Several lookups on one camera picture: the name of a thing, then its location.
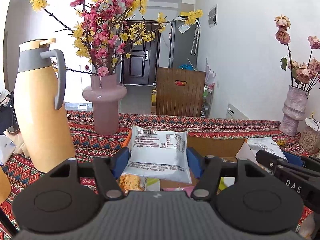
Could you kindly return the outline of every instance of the thermos lid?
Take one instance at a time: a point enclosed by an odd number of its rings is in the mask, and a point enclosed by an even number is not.
[[[45,47],[49,47],[49,45],[51,43],[55,43],[56,39],[55,38],[51,38],[48,40],[31,40],[31,41],[26,41],[22,44],[20,44],[20,52],[21,51],[25,51],[25,50],[29,50],[29,49],[38,49],[38,48],[45,48]]]

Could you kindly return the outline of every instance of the floor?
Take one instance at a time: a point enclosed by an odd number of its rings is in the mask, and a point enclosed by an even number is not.
[[[151,114],[151,91],[153,86],[126,85],[127,94],[119,100],[119,113]],[[66,107],[67,110],[78,110],[77,107]]]

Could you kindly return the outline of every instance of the pink vase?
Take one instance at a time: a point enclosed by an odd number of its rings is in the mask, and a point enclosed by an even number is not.
[[[304,120],[307,102],[307,92],[302,89],[289,86],[287,99],[285,100],[284,107],[282,108],[284,117],[279,126],[279,130],[281,132],[289,136],[296,135],[299,121]]]
[[[91,75],[91,86],[86,87],[82,96],[92,102],[94,129],[100,135],[112,135],[118,131],[118,101],[127,94],[124,85],[117,83],[117,75]]]

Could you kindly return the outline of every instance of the wooden chair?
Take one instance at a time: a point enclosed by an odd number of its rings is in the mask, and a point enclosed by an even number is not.
[[[204,82],[205,72],[157,68],[156,114],[199,117]]]

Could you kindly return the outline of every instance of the red patterned tablecloth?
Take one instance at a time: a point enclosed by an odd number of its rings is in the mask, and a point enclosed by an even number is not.
[[[216,139],[269,137],[275,141],[284,139],[283,150],[308,156],[308,153],[299,146],[299,136],[288,137],[279,131],[280,122],[257,120],[232,120],[209,119],[196,117],[176,117],[159,115],[119,114],[119,130],[117,134],[100,136],[94,132],[92,112],[68,111],[69,126],[73,143],[76,149],[76,157],[83,162],[90,162],[101,155],[115,155],[132,129],[132,124],[153,130],[184,131],[188,129],[188,136],[209,137]],[[17,226],[12,214],[11,204],[21,190],[34,183],[43,173],[37,171],[31,160],[24,155],[12,157],[2,167],[11,183],[11,193],[8,199],[0,204],[0,208]],[[82,184],[95,189],[92,179],[82,179]],[[305,208],[300,223],[310,214],[310,209]],[[10,239],[10,235],[0,224],[0,240]]]

